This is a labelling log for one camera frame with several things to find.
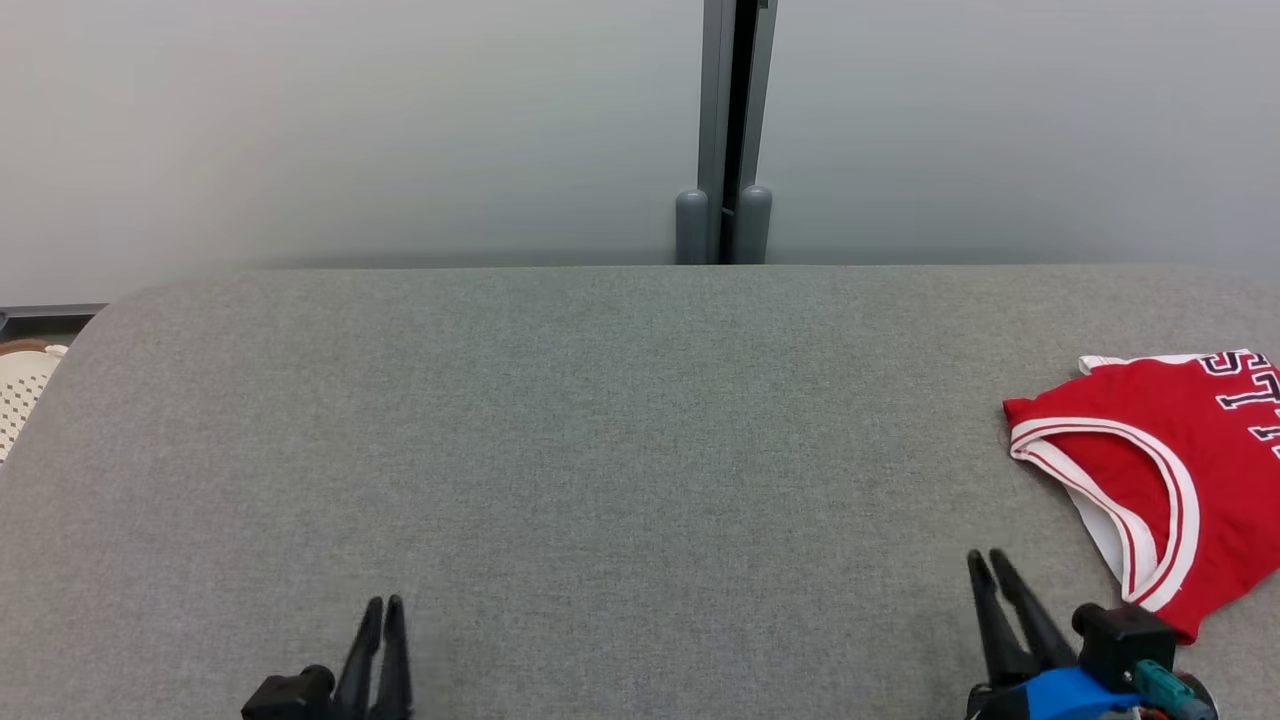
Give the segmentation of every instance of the gray post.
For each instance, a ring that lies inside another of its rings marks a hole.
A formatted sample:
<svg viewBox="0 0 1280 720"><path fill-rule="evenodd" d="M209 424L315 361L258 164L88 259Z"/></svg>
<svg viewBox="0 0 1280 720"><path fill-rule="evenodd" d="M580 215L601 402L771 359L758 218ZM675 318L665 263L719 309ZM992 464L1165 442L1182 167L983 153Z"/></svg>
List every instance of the gray post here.
<svg viewBox="0 0 1280 720"><path fill-rule="evenodd" d="M737 199L737 217L733 225L733 264L758 265L764 263L764 247L769 241L769 211L773 193L753 184Z"/></svg>

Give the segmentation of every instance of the basketball jersey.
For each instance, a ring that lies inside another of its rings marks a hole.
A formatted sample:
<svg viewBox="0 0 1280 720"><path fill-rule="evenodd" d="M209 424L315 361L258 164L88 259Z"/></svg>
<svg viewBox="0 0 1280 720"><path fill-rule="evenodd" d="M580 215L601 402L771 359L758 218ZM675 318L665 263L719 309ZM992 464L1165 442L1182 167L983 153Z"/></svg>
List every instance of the basketball jersey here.
<svg viewBox="0 0 1280 720"><path fill-rule="evenodd" d="M1066 487L1123 598L1193 642L1280 568L1280 372L1247 350L1080 370L1005 402L1010 454Z"/></svg>

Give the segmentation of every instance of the gray wall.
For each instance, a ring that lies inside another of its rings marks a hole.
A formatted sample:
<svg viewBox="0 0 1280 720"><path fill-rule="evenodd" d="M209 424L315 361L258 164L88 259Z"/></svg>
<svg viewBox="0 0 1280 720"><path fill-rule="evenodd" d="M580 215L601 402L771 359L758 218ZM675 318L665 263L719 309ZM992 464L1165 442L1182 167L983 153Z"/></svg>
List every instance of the gray wall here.
<svg viewBox="0 0 1280 720"><path fill-rule="evenodd" d="M771 261L1280 270L1280 5L774 5Z"/></svg>
<svg viewBox="0 0 1280 720"><path fill-rule="evenodd" d="M0 6L0 306L232 265L675 258L700 3Z"/></svg>

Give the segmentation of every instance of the gray table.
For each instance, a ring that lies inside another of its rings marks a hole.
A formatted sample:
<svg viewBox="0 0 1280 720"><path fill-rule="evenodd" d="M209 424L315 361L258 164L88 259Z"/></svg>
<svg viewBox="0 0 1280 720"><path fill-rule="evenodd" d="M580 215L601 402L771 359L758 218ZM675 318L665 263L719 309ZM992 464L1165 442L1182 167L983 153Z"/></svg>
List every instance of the gray table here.
<svg viewBox="0 0 1280 720"><path fill-rule="evenodd" d="M0 474L5 717L236 717L406 597L422 717L950 719L964 553L1116 588L1006 455L1082 354L1280 350L1170 268L289 272L143 292ZM1180 662L1280 696L1280 584Z"/></svg>

